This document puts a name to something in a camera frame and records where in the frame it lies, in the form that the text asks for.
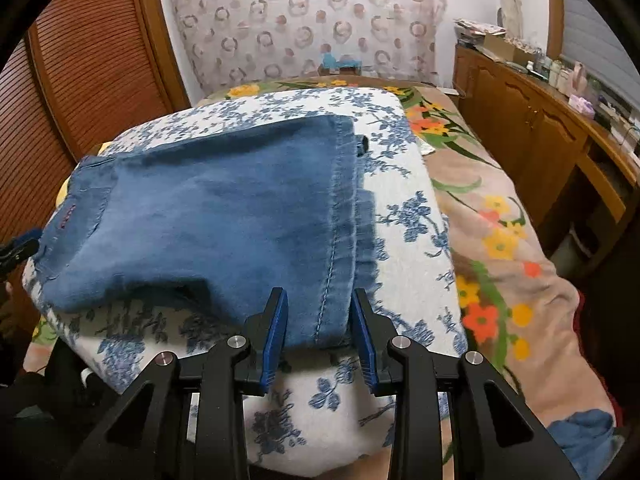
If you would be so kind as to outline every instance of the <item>blue cloth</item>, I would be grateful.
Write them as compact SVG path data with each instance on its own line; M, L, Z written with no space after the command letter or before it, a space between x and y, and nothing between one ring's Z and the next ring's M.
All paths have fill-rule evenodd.
M161 287L168 302L179 291L237 326L282 286L286 345L338 344L354 285L358 144L350 118L316 116L87 157L34 257L42 299L76 312Z
M613 418L602 410L577 412L552 422L548 432L582 480L596 480L615 456Z

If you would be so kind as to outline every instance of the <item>wooden dresser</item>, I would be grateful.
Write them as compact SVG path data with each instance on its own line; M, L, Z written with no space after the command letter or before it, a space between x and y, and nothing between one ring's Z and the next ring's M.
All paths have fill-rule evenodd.
M598 200L612 240L619 235L636 208L640 171L607 130L548 84L476 50L456 47L454 82L465 121L514 181L545 252Z

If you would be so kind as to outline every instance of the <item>orange flower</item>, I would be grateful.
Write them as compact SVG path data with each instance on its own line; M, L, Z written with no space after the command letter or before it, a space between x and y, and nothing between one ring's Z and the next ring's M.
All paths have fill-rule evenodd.
M438 121L436 119L431 119L428 117L426 119L416 119L416 120L410 121L410 124L411 124L411 130L414 134L432 133L433 130L436 130L436 129L443 129L444 130L443 133L446 133L449 131L444 127L444 124L442 124L441 121Z
M493 305L480 306L469 303L466 316L462 318L462 325L474 333L478 344L492 339L498 334L498 308Z
M409 108L408 110L405 110L404 113L406 115L406 118L409 122L411 121L419 121L422 119L422 114L424 112L428 112L429 109L425 108L424 106L420 106L420 105L415 105L412 106L411 108Z
M537 278L542 272L542 267L536 262L524 262L524 273L530 278Z
M478 214L491 224L497 224L500 219L500 213L491 209L491 211L478 211Z

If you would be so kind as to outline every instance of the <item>wooden louvered door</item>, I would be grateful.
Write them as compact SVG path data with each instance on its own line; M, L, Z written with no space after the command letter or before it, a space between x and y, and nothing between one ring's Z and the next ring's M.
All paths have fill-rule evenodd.
M163 19L155 2L53 0L15 49L0 73L0 244L46 224L60 185L95 145L188 106L170 45L159 48L145 24L153 12ZM159 23L154 16L156 32ZM17 324L29 331L37 314L19 271L11 281Z
M0 72L0 243L46 223L74 165L40 99L21 41ZM12 325L26 329L37 314L20 294L21 270L9 276L17 292Z
M80 155L174 111L141 18L138 0L53 0L30 31L61 127Z

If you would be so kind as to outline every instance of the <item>silver bolt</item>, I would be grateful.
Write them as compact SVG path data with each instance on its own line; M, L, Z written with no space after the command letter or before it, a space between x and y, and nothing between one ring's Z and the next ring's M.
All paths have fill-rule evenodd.
M226 344L231 348L242 348L246 344L246 339L241 335L233 335L226 340Z
M480 352L476 352L475 350L467 352L465 354L465 359L467 360L467 362L473 365L479 365L482 361L484 361L484 357L482 357L482 354Z
M167 366L174 360L174 355L171 352L160 352L156 357L154 357L154 361L158 366Z
M403 335L397 335L391 340L391 344L396 348L407 348L411 344L411 340Z

